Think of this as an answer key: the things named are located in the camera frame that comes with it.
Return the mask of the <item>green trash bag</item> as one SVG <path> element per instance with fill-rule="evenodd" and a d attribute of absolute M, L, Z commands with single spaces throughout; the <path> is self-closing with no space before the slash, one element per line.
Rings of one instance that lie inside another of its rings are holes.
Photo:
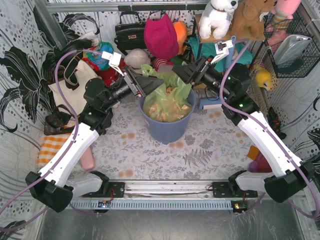
<path fill-rule="evenodd" d="M 191 84 L 184 83 L 172 70 L 157 72 L 147 64 L 141 67 L 144 77 L 163 80 L 163 84 L 144 99 L 142 110 L 149 118 L 170 123 L 182 120 L 191 113 L 192 105 L 187 101 Z"/>

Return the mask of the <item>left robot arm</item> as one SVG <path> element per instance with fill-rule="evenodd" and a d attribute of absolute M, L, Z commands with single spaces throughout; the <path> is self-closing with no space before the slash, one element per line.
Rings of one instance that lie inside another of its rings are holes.
<path fill-rule="evenodd" d="M 162 79 L 140 75 L 130 67 L 124 68 L 124 73 L 112 86 L 107 86 L 98 77 L 90 79 L 83 95 L 86 105 L 69 138 L 38 173 L 31 171 L 26 176 L 31 195 L 60 213 L 74 198 L 110 194 L 110 180 L 105 174 L 94 170 L 70 180 L 70 173 L 91 144 L 111 126 L 115 104 L 130 94 L 147 97 L 163 83 Z"/>

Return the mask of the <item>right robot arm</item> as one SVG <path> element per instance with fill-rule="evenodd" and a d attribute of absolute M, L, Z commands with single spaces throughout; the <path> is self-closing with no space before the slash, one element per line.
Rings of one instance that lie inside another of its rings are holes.
<path fill-rule="evenodd" d="M 238 191 L 267 193 L 282 203 L 304 189 L 315 173 L 311 162 L 303 162 L 292 153 L 273 131 L 259 106 L 248 96 L 252 79 L 246 65 L 236 63 L 230 73 L 216 71 L 211 57 L 173 67 L 186 84 L 205 84 L 222 101 L 224 115 L 240 128 L 259 149 L 268 162 L 271 172 L 239 171 L 228 178 L 233 194 Z"/>

